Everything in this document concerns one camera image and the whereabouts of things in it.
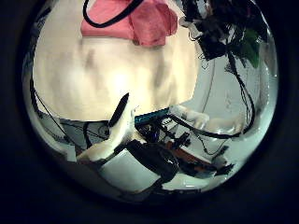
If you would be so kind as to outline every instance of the black object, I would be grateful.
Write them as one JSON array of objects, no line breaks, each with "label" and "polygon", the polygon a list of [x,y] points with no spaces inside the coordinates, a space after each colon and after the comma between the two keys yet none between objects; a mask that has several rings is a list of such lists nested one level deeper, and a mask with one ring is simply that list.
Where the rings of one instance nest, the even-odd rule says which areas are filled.
[{"label": "black object", "polygon": [[170,181],[178,171],[178,161],[169,150],[157,143],[133,140],[126,148],[145,167],[161,176],[161,183]]},{"label": "black object", "polygon": [[220,168],[220,170],[218,170],[215,175],[228,175],[232,171],[234,166],[235,166],[234,164],[224,166],[224,167]]},{"label": "black object", "polygon": [[160,129],[158,127],[151,124],[141,124],[135,127],[147,142],[157,143],[159,141]]},{"label": "black object", "polygon": [[103,23],[96,23],[96,22],[92,21],[87,14],[87,6],[88,6],[89,1],[90,0],[85,0],[85,2],[84,2],[83,17],[87,23],[89,23],[91,26],[93,26],[95,28],[105,28],[105,27],[108,27],[108,26],[118,22],[118,21],[121,21],[122,19],[124,19],[125,17],[130,15],[143,2],[143,0],[133,0],[132,3],[130,3],[130,5],[126,9],[124,9],[119,15],[115,16],[111,20],[103,22]]},{"label": "black object", "polygon": [[204,35],[198,38],[198,43],[205,55],[205,60],[210,61],[221,57],[226,52],[226,47],[220,41],[213,41],[211,35]]},{"label": "black object", "polygon": [[127,106],[128,103],[128,99],[129,99],[129,93],[125,94],[124,96],[122,96],[118,106],[116,107],[111,120],[108,123],[109,127],[113,127],[121,118],[121,115],[125,109],[125,107]]}]

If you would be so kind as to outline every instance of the cord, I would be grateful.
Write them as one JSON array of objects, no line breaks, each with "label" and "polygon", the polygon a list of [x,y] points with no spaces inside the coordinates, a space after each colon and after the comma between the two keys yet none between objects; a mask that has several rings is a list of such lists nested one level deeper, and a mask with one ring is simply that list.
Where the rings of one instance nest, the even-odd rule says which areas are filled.
[{"label": "cord", "polygon": [[115,16],[109,21],[103,22],[103,23],[96,23],[92,21],[88,14],[87,14],[87,6],[90,0],[85,0],[84,5],[83,5],[83,17],[87,23],[89,23],[91,26],[95,28],[105,28],[110,25],[113,25],[114,23],[123,20],[125,17],[130,15],[142,2],[143,0],[133,0],[132,3],[124,9],[119,15]]},{"label": "cord", "polygon": [[54,123],[57,125],[57,127],[60,129],[60,131],[62,131],[62,133],[64,133],[64,135],[67,137],[67,139],[72,142],[75,146],[78,147],[77,143],[68,136],[68,134],[60,127],[60,125],[56,122],[56,120],[54,119],[54,117],[51,115],[51,113],[49,112],[49,110],[47,109],[47,107],[44,105],[44,103],[42,102],[42,100],[40,99],[38,93],[36,92],[36,89],[33,89],[36,97],[38,99],[38,101],[43,105],[44,109],[47,111],[48,115],[50,116],[50,118],[54,121]]},{"label": "cord", "polygon": [[[83,131],[82,127],[80,127],[78,125],[75,125],[75,124],[68,124],[68,123],[61,123],[61,124],[66,125],[66,126],[71,126],[71,127],[77,128],[78,130]],[[89,135],[91,135],[93,137],[99,137],[99,138],[102,138],[102,139],[106,139],[105,137],[103,137],[103,136],[101,136],[101,135],[99,135],[97,133],[94,133],[91,130],[87,130],[87,132],[88,132]]]}]

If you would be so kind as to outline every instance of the pink cloth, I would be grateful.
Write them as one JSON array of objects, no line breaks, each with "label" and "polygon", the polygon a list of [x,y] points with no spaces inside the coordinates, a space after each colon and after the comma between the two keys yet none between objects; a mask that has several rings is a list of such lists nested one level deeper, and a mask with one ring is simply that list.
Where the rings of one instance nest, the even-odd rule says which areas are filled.
[{"label": "pink cloth", "polygon": [[[96,0],[88,12],[89,17],[103,23],[122,12],[132,0]],[[94,28],[83,20],[83,36],[111,36],[138,41],[145,47],[165,44],[168,35],[176,33],[177,14],[164,0],[144,0],[133,13],[106,28]]]}]

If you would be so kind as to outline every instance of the white surface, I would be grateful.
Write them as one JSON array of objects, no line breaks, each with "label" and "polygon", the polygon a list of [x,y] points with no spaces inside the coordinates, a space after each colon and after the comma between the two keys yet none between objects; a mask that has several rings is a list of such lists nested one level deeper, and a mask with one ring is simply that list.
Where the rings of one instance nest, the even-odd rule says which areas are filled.
[{"label": "white surface", "polygon": [[126,149],[104,164],[100,175],[118,189],[131,192],[147,189],[160,178],[159,175],[143,166]]},{"label": "white surface", "polygon": [[201,189],[208,185],[208,180],[195,178],[185,174],[176,174],[168,183],[163,184],[163,189]]},{"label": "white surface", "polygon": [[[166,2],[183,16],[172,0]],[[119,38],[82,38],[82,6],[83,0],[58,1],[38,38],[35,88],[54,116],[110,119],[127,92],[139,105],[136,115],[192,98],[201,50],[196,52],[188,29],[179,26],[165,46],[150,49]]]}]

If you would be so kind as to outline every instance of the black cable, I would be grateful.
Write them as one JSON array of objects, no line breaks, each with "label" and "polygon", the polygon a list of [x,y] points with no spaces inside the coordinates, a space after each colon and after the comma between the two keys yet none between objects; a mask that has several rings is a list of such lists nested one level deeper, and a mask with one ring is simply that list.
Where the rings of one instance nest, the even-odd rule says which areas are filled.
[{"label": "black cable", "polygon": [[77,143],[70,138],[67,133],[60,127],[60,125],[56,122],[56,120],[54,119],[54,117],[51,115],[51,113],[49,112],[49,110],[47,109],[47,107],[44,105],[44,103],[42,102],[42,100],[40,99],[38,93],[36,92],[36,89],[34,89],[34,92],[36,94],[36,97],[38,99],[38,101],[43,105],[44,109],[47,111],[48,115],[50,116],[50,118],[54,121],[54,123],[57,125],[57,127],[60,129],[60,131],[62,131],[62,133],[64,133],[64,135],[67,137],[67,140],[69,140],[70,142],[72,142],[75,146],[79,147],[79,145],[77,145]]},{"label": "black cable", "polygon": [[[77,128],[78,130],[81,130],[83,131],[83,128],[78,126],[78,125],[75,125],[75,124],[68,124],[68,123],[62,123],[63,125],[66,125],[66,126],[70,126],[70,127],[74,127],[74,128]],[[87,133],[93,137],[99,137],[99,138],[102,138],[102,139],[106,139],[105,137],[97,134],[97,133],[94,133],[92,132],[91,130],[87,130]]]},{"label": "black cable", "polygon": [[108,27],[118,21],[123,20],[125,17],[130,15],[142,2],[143,0],[133,0],[133,2],[126,8],[124,9],[119,15],[115,16],[109,21],[105,21],[103,23],[96,23],[92,21],[88,14],[87,14],[87,6],[90,0],[85,0],[84,5],[83,5],[83,17],[87,23],[89,23],[91,26],[95,28],[105,28]]},{"label": "black cable", "polygon": [[222,146],[224,145],[224,143],[225,143],[227,140],[228,140],[228,139],[225,139],[225,140],[221,143],[221,145],[219,146],[219,148],[218,148],[215,152],[213,152],[213,153],[209,153],[209,152],[207,151],[206,147],[205,147],[205,148],[204,148],[205,153],[206,153],[207,155],[209,155],[209,156],[214,156],[216,153],[218,153],[218,152],[221,150]]}]

